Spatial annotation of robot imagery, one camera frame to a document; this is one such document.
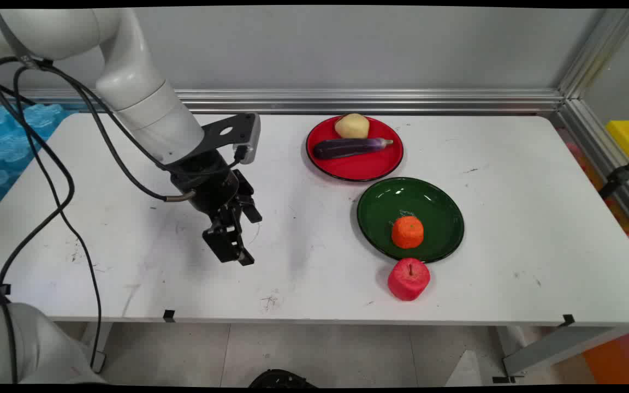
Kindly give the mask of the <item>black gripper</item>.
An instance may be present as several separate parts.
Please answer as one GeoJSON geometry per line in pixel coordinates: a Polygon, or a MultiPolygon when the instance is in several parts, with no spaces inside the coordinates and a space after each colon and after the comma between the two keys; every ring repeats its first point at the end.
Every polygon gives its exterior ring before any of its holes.
{"type": "Polygon", "coordinates": [[[217,150],[207,150],[170,164],[172,184],[183,193],[193,191],[189,203],[211,219],[203,241],[220,262],[237,261],[242,266],[255,262],[241,237],[242,213],[252,223],[263,219],[252,198],[254,188],[234,168],[245,156],[246,149],[238,148],[228,164],[217,150]]]}

